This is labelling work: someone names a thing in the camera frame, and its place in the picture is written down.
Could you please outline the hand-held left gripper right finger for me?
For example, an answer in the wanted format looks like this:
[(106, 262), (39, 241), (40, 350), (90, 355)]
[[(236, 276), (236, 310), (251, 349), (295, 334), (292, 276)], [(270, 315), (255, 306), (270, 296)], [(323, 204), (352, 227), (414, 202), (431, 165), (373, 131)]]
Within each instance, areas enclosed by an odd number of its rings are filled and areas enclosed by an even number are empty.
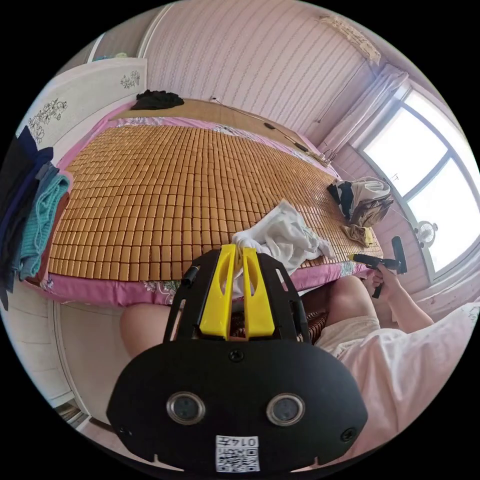
[(245, 337), (247, 339), (271, 337), (275, 331), (275, 323), (255, 248), (243, 249), (242, 269)]

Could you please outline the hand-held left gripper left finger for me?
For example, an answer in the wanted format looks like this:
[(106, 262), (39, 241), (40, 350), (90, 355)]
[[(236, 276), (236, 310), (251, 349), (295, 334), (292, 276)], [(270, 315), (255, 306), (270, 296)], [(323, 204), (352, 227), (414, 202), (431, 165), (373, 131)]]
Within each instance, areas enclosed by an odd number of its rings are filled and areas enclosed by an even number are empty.
[(235, 262), (236, 246), (223, 245), (213, 269), (199, 324), (204, 336), (227, 339), (230, 335)]

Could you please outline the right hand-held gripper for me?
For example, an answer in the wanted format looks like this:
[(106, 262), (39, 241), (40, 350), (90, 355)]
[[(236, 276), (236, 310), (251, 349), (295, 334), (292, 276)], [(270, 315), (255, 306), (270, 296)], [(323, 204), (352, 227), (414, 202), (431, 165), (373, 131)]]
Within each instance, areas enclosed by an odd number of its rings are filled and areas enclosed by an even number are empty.
[[(379, 263), (382, 263), (385, 265), (387, 269), (393, 271), (397, 275), (397, 277), (398, 275), (401, 275), (407, 272), (406, 261), (405, 261), (405, 258), (402, 256), (395, 259), (388, 259), (388, 258), (379, 258), (375, 256), (365, 255), (365, 254), (352, 253), (348, 255), (348, 260), (363, 264), (367, 268), (373, 271), (377, 269), (377, 266)], [(379, 299), (379, 298), (374, 298), (374, 293), (372, 294), (371, 297), (373, 299)], [(395, 294), (393, 299), (407, 299), (407, 298), (408, 298), (408, 293), (405, 291), (405, 289), (401, 285), (400, 292)]]

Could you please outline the person's right hand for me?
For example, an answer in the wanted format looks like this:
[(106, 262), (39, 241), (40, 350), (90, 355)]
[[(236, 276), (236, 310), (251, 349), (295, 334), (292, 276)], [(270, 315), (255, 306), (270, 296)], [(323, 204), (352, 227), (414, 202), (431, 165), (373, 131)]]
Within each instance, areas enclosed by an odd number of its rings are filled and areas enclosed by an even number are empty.
[(372, 276), (374, 298), (384, 298), (389, 301), (402, 289), (397, 275), (384, 264), (379, 263)]

